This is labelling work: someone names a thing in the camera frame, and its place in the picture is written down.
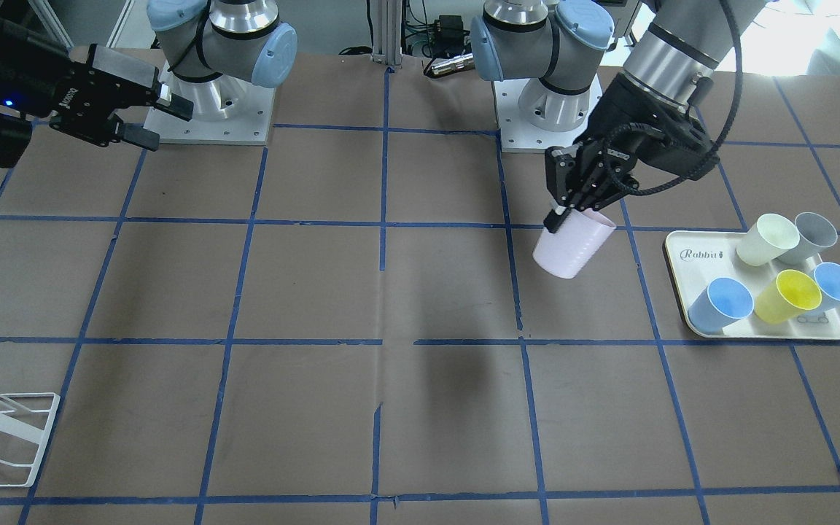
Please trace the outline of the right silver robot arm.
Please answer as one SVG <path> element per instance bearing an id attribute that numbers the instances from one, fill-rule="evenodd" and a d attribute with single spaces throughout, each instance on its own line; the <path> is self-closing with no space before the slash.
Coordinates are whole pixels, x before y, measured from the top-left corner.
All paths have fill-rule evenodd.
<path id="1" fill-rule="evenodd" d="M 156 150 L 159 134 L 124 122 L 119 110 L 149 107 L 177 119 L 199 116 L 187 86 L 232 77 L 276 88 L 292 69 L 298 37 L 273 1 L 150 1 L 147 17 L 166 54 L 160 69 L 102 44 L 76 61 L 66 46 L 0 16 L 0 168 L 17 165 L 31 117 L 91 145 L 126 142 Z"/>

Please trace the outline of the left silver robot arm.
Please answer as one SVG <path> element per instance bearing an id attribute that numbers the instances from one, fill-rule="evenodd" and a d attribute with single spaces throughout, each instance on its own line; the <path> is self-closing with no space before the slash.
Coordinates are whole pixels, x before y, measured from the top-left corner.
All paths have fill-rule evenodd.
<path id="1" fill-rule="evenodd" d="M 569 215 L 600 211 L 628 195 L 662 193 L 697 182 L 719 163 L 739 109 L 744 79 L 734 74 L 732 103 L 719 136 L 691 114 L 712 88 L 711 76 L 730 51 L 742 63 L 741 37 L 763 1 L 650 1 L 647 32 L 568 147 L 544 152 L 554 202 L 544 219 L 551 233 Z M 526 79 L 528 120 L 546 130 L 579 125 L 548 122 L 555 103 L 588 98 L 615 36 L 609 10 L 594 1 L 486 1 L 470 24 L 475 67 L 487 81 Z"/>

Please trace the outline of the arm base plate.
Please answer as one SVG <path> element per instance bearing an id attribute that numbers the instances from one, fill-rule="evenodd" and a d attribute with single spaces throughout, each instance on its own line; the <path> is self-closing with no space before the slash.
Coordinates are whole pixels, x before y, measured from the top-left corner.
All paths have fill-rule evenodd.
<path id="1" fill-rule="evenodd" d="M 541 153 L 547 147 L 568 147 L 588 126 L 602 87 L 598 76 L 586 92 L 563 96 L 538 79 L 493 81 L 501 150 Z"/>
<path id="2" fill-rule="evenodd" d="M 160 77 L 172 93 L 194 103 L 191 120 L 150 109 L 144 129 L 163 144 L 266 146 L 273 122 L 276 89 L 221 74 L 193 83 L 164 71 Z"/>

